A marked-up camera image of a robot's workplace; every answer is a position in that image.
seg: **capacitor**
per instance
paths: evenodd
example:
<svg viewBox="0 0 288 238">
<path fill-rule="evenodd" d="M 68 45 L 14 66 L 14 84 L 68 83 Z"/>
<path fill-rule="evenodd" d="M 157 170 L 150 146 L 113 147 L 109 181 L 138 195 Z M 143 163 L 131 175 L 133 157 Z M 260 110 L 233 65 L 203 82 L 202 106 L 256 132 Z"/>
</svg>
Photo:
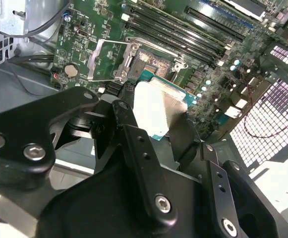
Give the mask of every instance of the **capacitor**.
<svg viewBox="0 0 288 238">
<path fill-rule="evenodd" d="M 232 85 L 233 88 L 237 86 L 237 84 L 234 81 L 231 81 L 230 84 Z"/>
<path fill-rule="evenodd" d="M 227 89 L 228 89 L 230 92 L 232 92 L 232 91 L 233 91 L 233 86 L 232 86 L 231 84 L 228 84 L 228 85 L 227 85 Z"/>
<path fill-rule="evenodd" d="M 74 25 L 73 30 L 77 32 L 80 29 L 80 25 Z"/>
<path fill-rule="evenodd" d="M 241 63 L 241 62 L 240 62 L 238 59 L 234 60 L 234 65 L 235 65 L 235 66 L 238 66 L 240 63 Z"/>
<path fill-rule="evenodd" d="M 212 99 L 214 102 L 217 102 L 219 100 L 219 96 L 218 95 L 212 95 Z"/>
</svg>

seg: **ram slot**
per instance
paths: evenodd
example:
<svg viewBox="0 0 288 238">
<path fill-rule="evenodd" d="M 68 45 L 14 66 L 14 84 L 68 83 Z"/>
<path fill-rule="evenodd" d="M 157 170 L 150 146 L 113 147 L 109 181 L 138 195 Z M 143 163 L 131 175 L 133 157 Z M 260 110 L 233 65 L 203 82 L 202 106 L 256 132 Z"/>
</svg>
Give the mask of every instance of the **ram slot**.
<svg viewBox="0 0 288 238">
<path fill-rule="evenodd" d="M 190 8 L 190 7 L 187 7 L 186 8 L 186 13 L 190 16 L 192 16 L 193 18 L 229 35 L 230 37 L 232 38 L 235 38 L 236 40 L 238 41 L 243 41 L 245 39 L 244 36 L 242 36 L 241 34 L 239 34 L 238 32 L 226 27 L 225 25 L 221 24 L 221 23 L 218 23 L 217 21 L 209 18 L 208 16 Z"/>
<path fill-rule="evenodd" d="M 180 32 L 174 28 L 171 28 L 169 25 L 163 25 L 158 20 L 156 20 L 154 17 L 150 15 L 143 15 L 141 12 L 138 11 L 131 11 L 130 15 L 134 18 L 136 18 L 137 22 L 144 22 L 149 23 L 154 27 L 155 30 L 159 32 L 164 32 L 169 37 L 172 37 L 178 41 L 181 41 L 183 44 L 187 45 L 188 47 L 194 48 L 195 50 L 197 48 L 201 48 L 204 51 L 204 54 L 217 57 L 218 55 L 222 55 L 223 52 L 216 49 L 215 47 L 211 46 L 210 44 L 199 40 L 199 39 L 191 39 L 189 37 L 186 37 L 185 35 L 180 34 Z"/>
<path fill-rule="evenodd" d="M 218 55 L 213 52 L 212 50 L 209 50 L 207 48 L 205 48 L 204 46 L 197 44 L 193 41 L 185 41 L 186 39 L 181 37 L 180 35 L 176 34 L 174 31 L 168 29 L 165 26 L 161 26 L 158 23 L 151 21 L 150 19 L 146 18 L 145 16 L 139 16 L 139 15 L 132 15 L 134 18 L 132 19 L 132 21 L 138 23 L 138 24 L 143 24 L 146 25 L 147 27 L 158 31 L 160 34 L 164 34 L 165 36 L 176 40 L 177 42 L 180 42 L 183 46 L 185 46 L 186 48 L 191 48 L 192 50 L 208 56 L 208 57 L 212 57 L 212 58 L 218 58 Z"/>
<path fill-rule="evenodd" d="M 159 32 L 155 30 L 148 29 L 147 26 L 143 26 L 142 24 L 138 24 L 137 22 L 134 22 L 134 21 L 129 21 L 126 24 L 126 27 L 135 31 L 136 33 L 139 33 L 142 36 L 148 36 L 148 37 L 153 38 L 157 42 L 160 42 L 164 44 L 165 46 L 171 48 L 172 51 L 174 52 L 179 52 L 180 54 L 187 55 L 193 59 L 196 59 L 200 62 L 207 64 L 208 66 L 211 66 L 211 67 L 214 66 L 213 58 L 207 57 L 205 55 L 201 55 L 197 52 L 192 51 L 189 48 L 185 49 L 181 43 L 171 38 L 165 37 L 164 35 L 160 34 Z"/>
<path fill-rule="evenodd" d="M 191 40 L 196 41 L 216 51 L 219 54 L 225 51 L 226 44 L 224 42 L 220 42 L 219 40 L 215 40 L 213 38 L 210 39 L 210 38 L 204 37 L 203 35 L 185 27 L 184 25 L 180 25 L 179 23 L 165 16 L 162 16 L 157 12 L 154 12 L 152 9 L 149 9 L 143 5 L 133 5 L 132 7 L 133 9 L 131 11 L 145 15 L 153 19 L 154 21 L 158 22 L 159 24 L 167 26 L 168 28 L 171 28 L 174 31 L 177 31 L 178 33 L 184 35 L 185 37 L 188 37 Z"/>
</svg>

